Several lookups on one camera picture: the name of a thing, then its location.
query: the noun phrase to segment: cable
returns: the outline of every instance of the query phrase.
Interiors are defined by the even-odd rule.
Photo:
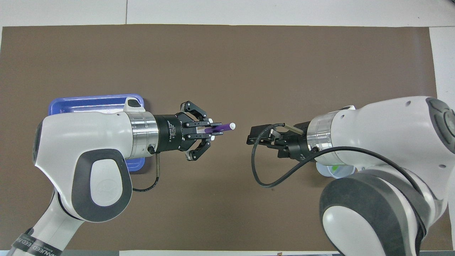
[[[135,188],[133,188],[133,191],[146,192],[146,191],[149,191],[149,190],[153,189],[158,184],[158,180],[160,179],[160,153],[156,153],[155,154],[155,160],[156,160],[156,176],[157,176],[157,178],[155,179],[155,182],[150,187],[148,187],[146,189],[135,189]]]
[[[303,160],[302,162],[299,162],[297,165],[295,165],[294,167],[292,167],[287,173],[285,173],[283,176],[281,176],[280,178],[278,178],[276,181],[272,182],[272,183],[263,183],[259,177],[258,177],[258,174],[256,172],[256,165],[255,165],[255,155],[256,155],[256,148],[258,147],[259,145],[259,142],[261,140],[261,137],[270,129],[272,128],[275,128],[275,127],[278,127],[278,126],[284,126],[284,123],[276,123],[276,124],[272,124],[270,126],[268,126],[267,128],[265,128],[263,131],[261,131],[261,133],[258,135],[258,138],[256,139],[256,142],[254,143],[253,145],[253,149],[251,151],[251,169],[253,171],[253,176],[254,176],[254,179],[256,180],[256,182],[261,185],[262,187],[264,188],[272,188],[278,184],[280,184],[281,182],[283,182],[285,179],[287,179],[289,176],[291,176],[295,171],[297,171],[300,167],[304,166],[306,163],[308,163],[309,161],[315,159],[316,157],[319,157],[323,154],[326,154],[326,153],[330,153],[330,152],[335,152],[335,151],[355,151],[355,152],[360,152],[360,153],[364,153],[364,154],[367,154],[367,155],[370,155],[370,156],[373,156],[373,157],[376,157],[378,158],[379,160],[385,162],[386,164],[392,166],[393,168],[395,168],[398,172],[400,172],[410,183],[411,185],[414,187],[414,189],[421,195],[423,195],[422,193],[422,190],[420,190],[419,186],[417,185],[417,183],[414,181],[414,179],[412,179],[412,177],[407,173],[405,172],[405,170],[403,170],[403,168],[401,168],[399,165],[397,165],[395,162],[391,161],[390,159],[378,154],[378,153],[375,153],[373,151],[369,151],[369,150],[366,150],[366,149],[363,149],[363,148],[356,148],[356,147],[333,147],[333,148],[327,148],[327,149],[324,149],[324,150],[321,150],[321,151],[318,151],[318,152],[315,152],[313,155],[311,155],[310,157],[306,158],[305,160]]]

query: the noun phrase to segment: brown work surface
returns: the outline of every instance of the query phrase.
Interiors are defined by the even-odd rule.
[[[57,97],[138,93],[154,114],[191,100],[237,128],[197,161],[164,152],[158,186],[68,249],[333,250],[319,222],[332,179],[308,164],[274,189],[253,179],[250,127],[300,123],[346,105],[436,96],[427,28],[120,25],[6,27],[1,44],[0,249],[33,226],[52,185],[33,166],[35,128]],[[260,148],[272,181],[297,162]],[[134,187],[154,180],[148,159]],[[423,250],[451,250],[448,213]]]

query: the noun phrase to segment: blue tray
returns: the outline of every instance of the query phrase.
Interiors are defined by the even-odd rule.
[[[123,111],[127,97],[136,98],[139,104],[144,107],[144,99],[138,94],[116,94],[84,97],[57,98],[49,104],[49,115],[98,111],[102,113],[116,113]],[[128,171],[135,172],[142,168],[145,158],[128,159],[126,166]]]

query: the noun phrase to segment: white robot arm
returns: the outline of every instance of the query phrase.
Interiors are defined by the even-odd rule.
[[[289,131],[273,128],[284,126]],[[252,127],[256,180],[272,187],[303,164],[353,165],[359,172],[331,182],[322,192],[320,218],[344,255],[415,256],[428,228],[447,207],[455,167],[455,115],[431,97],[405,97],[353,106],[293,127]],[[300,163],[274,183],[260,182],[257,145]]]
[[[223,134],[217,131],[221,125],[189,101],[175,115],[152,115],[135,98],[127,98],[119,113],[46,117],[36,131],[33,161],[54,193],[47,211],[8,255],[60,255],[84,221],[108,221],[127,207],[133,187],[126,159],[180,150],[187,160],[198,160],[214,136]],[[209,133],[201,132],[208,128]],[[198,139],[200,144],[190,149]]]

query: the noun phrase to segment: marker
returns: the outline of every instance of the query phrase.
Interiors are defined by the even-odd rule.
[[[227,124],[222,124],[222,125],[218,125],[215,127],[205,128],[204,132],[205,133],[219,133],[219,132],[230,131],[230,130],[234,130],[234,129],[235,129],[234,123],[227,123]]]

